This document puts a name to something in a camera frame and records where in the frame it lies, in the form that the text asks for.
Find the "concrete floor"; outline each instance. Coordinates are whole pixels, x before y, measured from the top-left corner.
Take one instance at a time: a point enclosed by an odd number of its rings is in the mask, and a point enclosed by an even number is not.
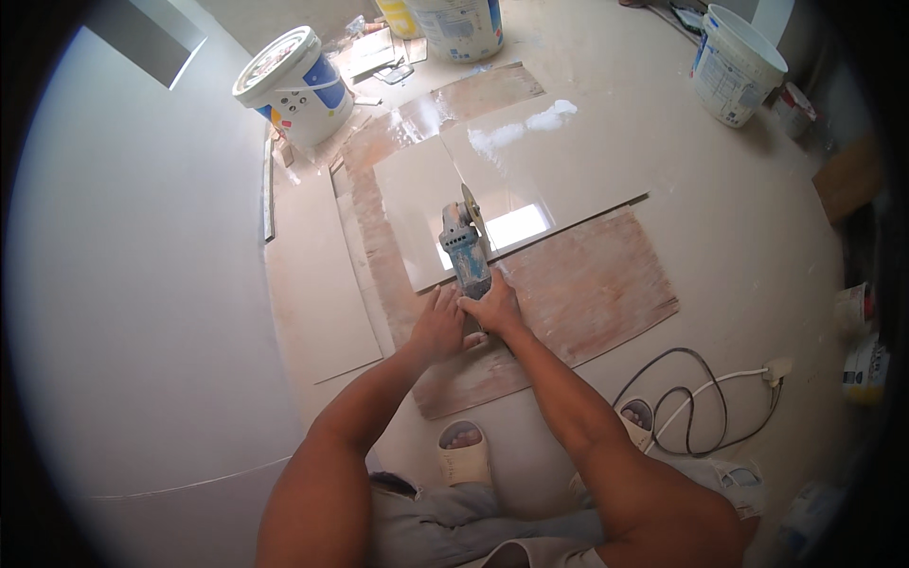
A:
[[[755,463],[764,475],[769,501],[745,565],[774,565],[786,557],[775,536],[789,503],[808,481],[841,480],[864,419],[841,395],[846,347],[835,336],[832,301],[842,285],[843,261],[811,183],[820,161],[786,138],[766,109],[740,130],[714,120],[687,78],[695,46],[648,11],[595,0],[570,9],[503,1],[502,8],[506,46],[485,63],[521,60],[547,91],[599,93],[604,105],[627,108],[627,119],[640,124],[640,135],[629,144],[639,146],[641,160],[653,161],[649,197],[633,209],[673,283],[680,312],[575,370],[612,400],[641,366],[674,346],[698,351],[717,375],[758,368],[775,357],[794,358],[773,420],[754,438],[714,456]],[[382,96],[391,110],[471,72],[430,60],[418,64],[404,85],[369,79],[355,90]],[[642,114],[646,120],[640,120]],[[282,174],[275,170],[278,184]],[[343,171],[335,177],[335,191],[367,312],[387,356],[394,348],[363,262]],[[291,292],[272,288],[272,294]],[[321,384],[297,382],[305,424],[363,370]],[[293,370],[289,374],[293,379]],[[674,354],[627,395],[653,404],[677,384],[694,389],[705,380],[693,359]],[[728,439],[763,421],[769,390],[758,377],[725,382],[724,393]],[[675,408],[672,401],[667,409]],[[534,517],[572,507],[567,484],[574,468],[529,389],[433,422],[420,416],[408,396],[376,444],[382,466],[419,483],[439,484],[435,438],[449,420],[463,417],[487,432],[496,489],[507,510]],[[684,447],[684,419],[685,414],[666,433],[667,446]],[[692,446],[709,447],[721,427],[718,396],[700,395]],[[656,450],[651,455],[665,458]]]

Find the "ripped jeans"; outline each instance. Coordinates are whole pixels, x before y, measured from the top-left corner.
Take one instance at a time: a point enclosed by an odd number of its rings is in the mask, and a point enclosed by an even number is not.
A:
[[[766,488],[759,473],[713,459],[668,462],[695,483],[721,493],[740,519],[761,514]],[[483,558],[512,539],[559,537],[604,542],[603,527],[589,495],[582,511],[542,521],[503,517],[493,488],[482,483],[421,489],[391,473],[384,476],[405,491],[373,483],[373,535],[367,564],[377,568],[451,568]]]

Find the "foot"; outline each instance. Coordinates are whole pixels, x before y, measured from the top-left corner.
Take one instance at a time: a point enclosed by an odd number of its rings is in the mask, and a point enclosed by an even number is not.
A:
[[[447,485],[458,483],[493,484],[489,468],[489,445],[480,427],[460,420],[439,435],[439,467]]]

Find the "wall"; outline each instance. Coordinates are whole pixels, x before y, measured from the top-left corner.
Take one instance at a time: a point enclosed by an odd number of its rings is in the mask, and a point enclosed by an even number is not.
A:
[[[373,0],[199,0],[199,4],[253,55],[299,25],[309,25],[327,43],[343,36],[345,26],[358,15],[372,22],[382,14]]]
[[[173,3],[208,36],[173,91],[84,28],[60,62],[15,182],[5,316],[62,491],[102,538],[129,526],[146,545],[112,550],[249,565],[284,462],[163,501],[84,499],[242,472],[302,437],[265,280],[265,121],[230,91],[250,55]]]

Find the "forearm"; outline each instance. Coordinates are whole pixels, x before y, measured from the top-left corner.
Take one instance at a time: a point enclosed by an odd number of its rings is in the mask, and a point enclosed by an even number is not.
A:
[[[582,459],[594,445],[633,448],[609,403],[529,328],[509,330],[503,340],[524,368],[550,430],[573,460]]]
[[[315,419],[307,436],[333,436],[365,456],[428,367],[425,354],[413,343],[405,344],[347,385]]]

